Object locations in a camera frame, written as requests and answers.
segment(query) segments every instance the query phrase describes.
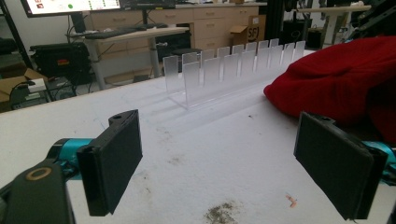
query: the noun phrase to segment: drawer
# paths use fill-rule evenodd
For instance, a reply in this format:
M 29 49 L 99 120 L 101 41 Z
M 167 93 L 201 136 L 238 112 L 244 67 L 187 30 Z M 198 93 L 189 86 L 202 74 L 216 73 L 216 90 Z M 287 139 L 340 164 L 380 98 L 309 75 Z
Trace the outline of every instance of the drawer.
M 149 13 L 149 18 L 154 22 L 165 24 L 180 24 L 193 22 L 192 9 L 165 9 L 153 10 Z
M 233 9 L 233 23 L 248 25 L 248 17 L 259 15 L 258 7 L 236 7 Z
M 215 51 L 219 48 L 231 46 L 231 39 L 227 37 L 215 37 L 208 39 L 200 39 L 195 41 L 195 47 L 197 49 L 214 49 Z
M 112 11 L 92 13 L 91 21 L 93 29 L 116 28 L 125 25 L 133 25 L 142 20 L 140 11 Z
M 227 34 L 225 19 L 197 20 L 194 23 L 195 40 L 218 37 Z
M 194 9 L 194 19 L 212 19 L 225 18 L 227 16 L 227 8 L 223 7 L 202 7 Z

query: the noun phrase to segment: cardboard box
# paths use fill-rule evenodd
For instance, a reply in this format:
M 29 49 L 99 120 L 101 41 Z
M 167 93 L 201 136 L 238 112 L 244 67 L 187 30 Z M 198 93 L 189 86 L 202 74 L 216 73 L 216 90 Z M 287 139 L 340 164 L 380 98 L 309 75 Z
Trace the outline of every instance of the cardboard box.
M 249 16 L 248 25 L 233 26 L 230 30 L 233 34 L 233 45 L 245 45 L 264 40 L 265 19 L 265 15 Z
M 47 78 L 37 73 L 35 70 L 27 68 L 24 64 L 18 63 L 8 67 L 0 69 L 0 112 L 10 110 L 9 108 L 9 95 L 11 94 L 12 88 L 21 82 L 43 78 L 47 81 Z

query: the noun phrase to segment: white table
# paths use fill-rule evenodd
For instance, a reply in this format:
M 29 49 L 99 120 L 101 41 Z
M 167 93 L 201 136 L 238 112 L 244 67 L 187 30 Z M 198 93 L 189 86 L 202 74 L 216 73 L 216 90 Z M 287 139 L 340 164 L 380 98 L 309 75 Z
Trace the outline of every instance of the white table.
M 0 186 L 57 140 L 95 138 L 108 118 L 138 109 L 144 157 L 115 214 L 90 217 L 82 182 L 67 182 L 78 223 L 218 223 L 207 216 L 218 206 L 227 223 L 352 223 L 295 160 L 298 120 L 271 105 L 266 84 L 188 111 L 167 98 L 160 77 L 0 114 Z M 358 222 L 385 224 L 395 201 L 396 188 L 380 185 L 369 219 Z
M 189 30 L 186 27 L 168 27 L 161 29 L 147 29 L 147 31 L 139 31 L 135 33 L 130 33 L 128 35 L 119 35 L 110 37 L 107 39 L 86 39 L 84 43 L 87 45 L 88 52 L 90 53 L 91 58 L 91 66 L 92 70 L 96 75 L 96 80 L 99 84 L 99 89 L 106 89 L 105 77 L 109 77 L 112 75 L 112 72 L 119 71 L 125 72 L 129 71 L 128 65 L 131 63 L 142 63 L 138 61 L 136 58 L 133 58 L 132 55 L 126 57 L 119 57 L 113 60 L 102 60 L 97 51 L 96 44 L 106 44 L 109 48 L 111 48 L 111 44 L 131 41 L 138 38 L 146 38 L 149 42 L 149 56 L 151 60 L 151 64 L 153 66 L 154 77 L 159 77 L 161 74 L 160 66 L 158 63 L 158 54 L 157 54 L 157 46 L 155 42 L 155 37 L 162 35 L 175 35 L 181 34 Z
M 332 36 L 335 30 L 335 23 L 337 22 L 337 17 L 341 16 L 346 12 L 353 11 L 366 11 L 370 9 L 371 6 L 361 6 L 361 7 L 319 7 L 319 8 L 299 8 L 296 9 L 297 12 L 311 13 L 311 12 L 325 12 L 326 16 L 329 16 L 329 23 L 327 25 L 326 35 L 324 37 L 323 49 L 332 45 Z

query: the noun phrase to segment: dirt stain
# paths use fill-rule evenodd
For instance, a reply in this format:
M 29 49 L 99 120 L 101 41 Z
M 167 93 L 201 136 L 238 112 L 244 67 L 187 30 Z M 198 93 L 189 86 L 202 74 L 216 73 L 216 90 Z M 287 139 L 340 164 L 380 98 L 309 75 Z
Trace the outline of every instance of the dirt stain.
M 232 203 L 223 203 L 222 205 L 215 206 L 205 214 L 207 219 L 206 223 L 210 224 L 237 224 L 238 222 L 233 219 L 232 214 L 235 206 Z

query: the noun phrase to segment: wall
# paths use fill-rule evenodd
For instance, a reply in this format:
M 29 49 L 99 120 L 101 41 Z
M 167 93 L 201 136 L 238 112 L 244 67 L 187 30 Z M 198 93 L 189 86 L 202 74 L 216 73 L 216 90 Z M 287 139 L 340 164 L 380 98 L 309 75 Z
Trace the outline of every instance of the wall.
M 28 54 L 31 46 L 66 43 L 67 16 L 27 18 L 21 1 L 6 0 L 8 11 Z

